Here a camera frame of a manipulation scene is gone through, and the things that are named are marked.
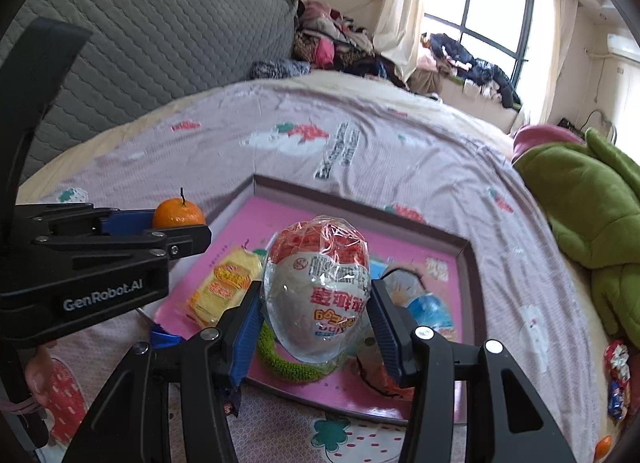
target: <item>gray headboard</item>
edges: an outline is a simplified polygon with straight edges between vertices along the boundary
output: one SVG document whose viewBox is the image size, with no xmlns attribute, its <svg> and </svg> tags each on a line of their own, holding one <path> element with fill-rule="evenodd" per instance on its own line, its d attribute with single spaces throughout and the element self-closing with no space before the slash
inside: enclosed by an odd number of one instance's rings
<svg viewBox="0 0 640 463">
<path fill-rule="evenodd" d="M 296 0 L 27 0 L 0 62 L 37 16 L 94 34 L 38 129 L 21 181 L 72 146 L 171 100 L 290 57 Z"/>
</svg>

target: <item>human hand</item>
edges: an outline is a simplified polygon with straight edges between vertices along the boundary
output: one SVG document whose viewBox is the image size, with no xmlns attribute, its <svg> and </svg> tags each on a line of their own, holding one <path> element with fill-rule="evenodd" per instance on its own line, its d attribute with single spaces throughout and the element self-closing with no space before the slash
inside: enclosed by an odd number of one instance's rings
<svg viewBox="0 0 640 463">
<path fill-rule="evenodd" d="M 31 394 L 43 407 L 49 402 L 51 377 L 53 376 L 53 362 L 49 349 L 56 345 L 56 341 L 39 346 L 36 354 L 27 362 L 24 368 L 24 380 L 27 382 Z"/>
</svg>

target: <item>green fuzzy ring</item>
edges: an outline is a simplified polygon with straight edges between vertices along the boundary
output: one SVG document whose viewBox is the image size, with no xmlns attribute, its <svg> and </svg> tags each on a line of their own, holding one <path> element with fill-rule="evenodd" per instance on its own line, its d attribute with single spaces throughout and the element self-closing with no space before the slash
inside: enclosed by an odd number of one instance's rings
<svg viewBox="0 0 640 463">
<path fill-rule="evenodd" d="M 264 364 L 283 380 L 294 383 L 317 382 L 325 373 L 307 364 L 289 362 L 276 353 L 276 338 L 265 322 L 258 337 L 258 354 Z"/>
</svg>

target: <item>yellow snack package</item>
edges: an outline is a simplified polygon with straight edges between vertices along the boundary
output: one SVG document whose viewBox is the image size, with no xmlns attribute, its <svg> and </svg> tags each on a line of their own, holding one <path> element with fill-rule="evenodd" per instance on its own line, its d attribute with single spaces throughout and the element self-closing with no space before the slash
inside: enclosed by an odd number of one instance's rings
<svg viewBox="0 0 640 463">
<path fill-rule="evenodd" d="M 226 309 L 238 306 L 252 281 L 260 278 L 260 257 L 236 247 L 213 267 L 187 301 L 188 315 L 202 327 L 215 326 Z"/>
</svg>

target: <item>silver bolt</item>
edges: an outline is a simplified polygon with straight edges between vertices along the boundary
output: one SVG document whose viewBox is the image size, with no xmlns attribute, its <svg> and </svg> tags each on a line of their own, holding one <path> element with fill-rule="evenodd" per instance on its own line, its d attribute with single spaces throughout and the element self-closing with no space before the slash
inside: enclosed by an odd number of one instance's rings
<svg viewBox="0 0 640 463">
<path fill-rule="evenodd" d="M 133 344 L 133 352 L 137 355 L 144 355 L 147 351 L 149 351 L 148 342 L 137 342 Z"/>
<path fill-rule="evenodd" d="M 497 355 L 498 353 L 502 353 L 502 344 L 500 344 L 497 340 L 488 340 L 484 343 L 484 347 L 489 353 L 493 353 Z"/>
<path fill-rule="evenodd" d="M 422 340 L 431 340 L 433 338 L 433 329 L 427 326 L 420 326 L 415 329 L 415 336 Z"/>
<path fill-rule="evenodd" d="M 219 336 L 220 336 L 220 331 L 218 331 L 215 328 L 203 329 L 200 332 L 200 338 L 202 338 L 203 340 L 215 340 Z"/>
</svg>

